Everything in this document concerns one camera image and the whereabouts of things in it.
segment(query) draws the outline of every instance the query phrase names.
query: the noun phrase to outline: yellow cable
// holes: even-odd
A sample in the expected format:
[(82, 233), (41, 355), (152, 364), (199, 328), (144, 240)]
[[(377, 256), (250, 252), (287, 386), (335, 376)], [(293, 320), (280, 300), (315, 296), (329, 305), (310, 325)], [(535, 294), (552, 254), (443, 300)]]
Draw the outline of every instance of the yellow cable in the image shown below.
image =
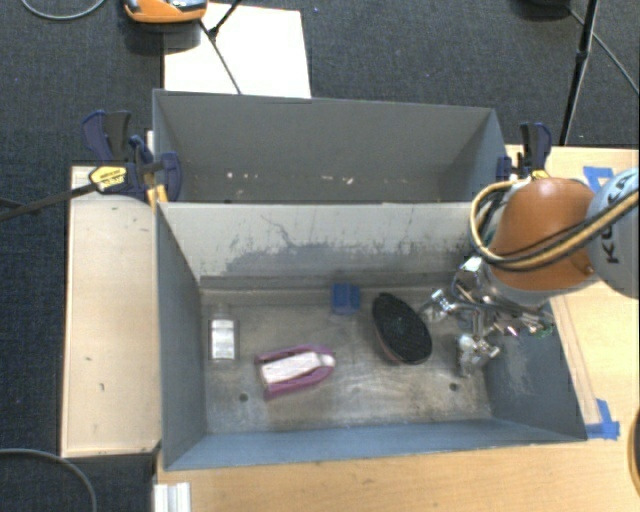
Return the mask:
[(566, 254), (571, 249), (584, 243), (586, 240), (594, 236), (598, 230), (606, 226), (609, 222), (613, 222), (623, 212), (627, 211), (628, 209), (638, 204), (638, 191), (636, 190), (633, 194), (630, 194), (625, 199), (617, 203), (611, 210), (609, 210), (601, 218), (599, 218), (595, 222), (588, 224), (587, 226), (584, 227), (584, 229), (580, 230), (579, 232), (574, 233), (571, 236), (568, 236), (565, 240), (562, 241), (562, 243), (550, 249), (549, 251), (543, 254), (532, 256), (532, 257), (521, 256), (518, 259), (518, 261), (510, 261), (509, 258), (504, 258), (502, 256), (499, 256), (498, 254), (493, 253), (483, 244), (480, 238), (480, 235), (478, 233), (475, 217), (476, 217), (476, 210), (478, 208), (478, 204), (480, 203), (480, 201), (482, 201), (482, 199), (484, 199), (488, 194), (495, 192), (496, 190), (509, 188), (513, 186), (514, 183), (517, 183), (517, 182), (500, 182), (500, 183), (494, 183), (486, 187), (472, 201), (471, 212), (469, 216), (469, 229), (470, 229), (471, 237), (473, 239), (473, 242), (477, 250), (486, 258), (491, 259), (492, 260), (491, 263), (499, 264), (501, 268), (506, 270), (528, 270), (533, 267), (537, 267), (539, 265), (549, 263), (555, 258), (557, 258), (558, 256), (562, 256), (563, 254)]

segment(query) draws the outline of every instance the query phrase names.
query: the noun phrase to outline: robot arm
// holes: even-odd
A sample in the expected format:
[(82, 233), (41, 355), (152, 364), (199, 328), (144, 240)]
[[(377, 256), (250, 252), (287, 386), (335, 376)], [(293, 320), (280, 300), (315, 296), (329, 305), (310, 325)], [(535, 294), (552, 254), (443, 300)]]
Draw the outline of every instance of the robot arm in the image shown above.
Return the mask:
[[(511, 188), (509, 183), (492, 187)], [(475, 219), (479, 203), (491, 193), (483, 191), (474, 200), (470, 235), (492, 279), (507, 295), (509, 288), (518, 290), (511, 294), (513, 302), (527, 292), (545, 299), (564, 293), (594, 272), (612, 288), (638, 297), (637, 169), (612, 178), (595, 197), (574, 180), (526, 183), (506, 202), (488, 248)]]
[(549, 298), (603, 279), (638, 298), (638, 170), (621, 173), (597, 194), (584, 184), (544, 177), (500, 182), (471, 204), (475, 255), (421, 310), (427, 321), (473, 316), (473, 332), (458, 337), (462, 375), (500, 350), (491, 331), (537, 336), (553, 328)]

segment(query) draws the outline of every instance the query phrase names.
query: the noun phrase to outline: bin floor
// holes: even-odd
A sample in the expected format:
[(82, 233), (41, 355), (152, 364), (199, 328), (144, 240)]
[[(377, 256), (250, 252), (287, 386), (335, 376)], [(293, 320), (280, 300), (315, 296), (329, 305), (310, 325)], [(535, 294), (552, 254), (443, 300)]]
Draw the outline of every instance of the bin floor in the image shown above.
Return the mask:
[[(237, 321), (238, 341), (235, 361), (205, 363), (208, 432), (490, 418), (482, 373), (471, 378), (456, 374), (456, 320), (430, 326), (433, 352), (423, 364), (391, 363), (379, 346), (371, 317), (373, 299), (390, 292), (417, 309), (437, 286), (361, 288), (361, 310), (348, 317), (331, 314), (326, 288), (202, 290), (203, 347), (208, 320), (220, 303)], [(266, 402), (254, 356), (302, 343), (333, 349), (333, 374), (314, 388)]]

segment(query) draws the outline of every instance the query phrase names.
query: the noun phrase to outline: dark carpet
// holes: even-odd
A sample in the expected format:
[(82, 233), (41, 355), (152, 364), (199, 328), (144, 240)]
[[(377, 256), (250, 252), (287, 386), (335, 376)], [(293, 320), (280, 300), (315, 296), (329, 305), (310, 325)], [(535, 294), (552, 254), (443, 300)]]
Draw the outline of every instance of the dark carpet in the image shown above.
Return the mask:
[[(31, 0), (72, 12), (93, 0)], [(541, 121), (557, 140), (581, 32), (522, 0), (265, 0), (302, 12), (312, 93), (496, 109), (507, 143)], [(585, 0), (572, 2), (584, 16)], [(0, 29), (0, 197), (29, 202), (68, 187), (91, 158), (79, 123), (127, 109), (131, 132), (151, 127), (162, 85), (160, 36), (129, 23), (120, 2), (54, 23), (3, 2)], [(596, 33), (638, 82), (640, 3), (601, 0)], [(594, 45), (569, 144), (638, 147), (638, 98)], [(0, 448), (57, 452), (65, 300), (66, 207), (0, 224)], [(151, 457), (78, 462), (101, 511), (150, 510)], [(0, 458), (0, 510), (89, 510), (86, 492), (55, 464)]]

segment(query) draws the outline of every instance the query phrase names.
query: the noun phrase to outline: small gray box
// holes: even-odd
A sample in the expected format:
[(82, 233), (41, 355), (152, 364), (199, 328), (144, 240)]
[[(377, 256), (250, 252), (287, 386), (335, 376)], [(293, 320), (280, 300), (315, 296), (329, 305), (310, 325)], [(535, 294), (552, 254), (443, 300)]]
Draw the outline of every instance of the small gray box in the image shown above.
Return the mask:
[[(469, 250), (468, 201), (504, 154), (495, 112), (155, 91), (154, 133), (185, 173), (155, 233), (166, 469), (586, 439), (557, 336), (494, 336), (502, 354), (469, 379), (454, 321), (418, 366), (375, 339), (378, 293), (418, 307)], [(360, 312), (331, 314), (336, 281)], [(220, 303), (237, 354), (211, 362)], [(265, 402), (254, 356), (301, 343), (335, 351), (332, 376)]]

